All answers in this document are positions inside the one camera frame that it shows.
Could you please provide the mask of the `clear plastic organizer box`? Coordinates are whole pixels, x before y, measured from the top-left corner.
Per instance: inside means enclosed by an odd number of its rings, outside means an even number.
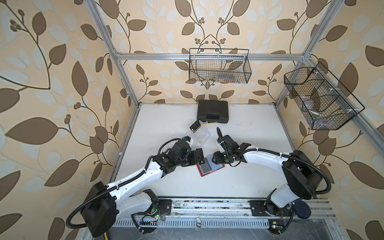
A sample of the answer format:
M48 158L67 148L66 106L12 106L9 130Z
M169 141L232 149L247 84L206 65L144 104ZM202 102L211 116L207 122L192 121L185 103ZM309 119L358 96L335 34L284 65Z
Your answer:
M187 140L187 142L190 143L192 150L202 148L203 145L211 137L211 133L207 126L204 125L202 121L201 123L202 126L195 133L190 130L190 127L189 130L185 133L184 138Z

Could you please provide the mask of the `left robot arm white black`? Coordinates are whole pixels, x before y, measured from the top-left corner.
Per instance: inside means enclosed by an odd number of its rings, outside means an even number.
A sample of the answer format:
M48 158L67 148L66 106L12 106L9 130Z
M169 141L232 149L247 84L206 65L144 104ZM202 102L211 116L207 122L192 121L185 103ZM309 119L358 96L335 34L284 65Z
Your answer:
M195 166L204 159L202 149L168 150L149 157L145 167L130 176L104 185L92 186L85 201L66 220L68 228L88 228L92 237L106 233L119 218L145 213L159 204L150 189L137 191L172 173L176 167Z

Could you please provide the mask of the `red leather card holder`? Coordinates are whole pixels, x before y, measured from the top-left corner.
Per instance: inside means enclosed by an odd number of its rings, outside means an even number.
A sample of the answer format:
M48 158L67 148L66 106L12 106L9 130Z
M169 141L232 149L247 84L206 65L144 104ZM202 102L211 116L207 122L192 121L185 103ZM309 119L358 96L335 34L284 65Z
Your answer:
M224 167L225 167L224 165L217 165L213 163L212 159L209 159L209 158L204 158L204 160L200 161L197 164L197 168L201 177L204 177L213 172L216 172Z

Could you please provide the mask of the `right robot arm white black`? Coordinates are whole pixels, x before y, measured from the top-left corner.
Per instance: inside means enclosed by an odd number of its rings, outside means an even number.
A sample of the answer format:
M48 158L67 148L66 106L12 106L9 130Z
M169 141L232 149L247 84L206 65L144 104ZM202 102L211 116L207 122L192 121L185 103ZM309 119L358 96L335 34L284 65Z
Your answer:
M291 154L260 148L214 153L214 164L225 165L234 162L262 165L284 174L286 183L274 190L266 199L267 204L280 209L296 200L310 200L314 195L325 194L330 190L330 185L327 184L326 189L318 191L321 181L328 180L327 176L309 161Z

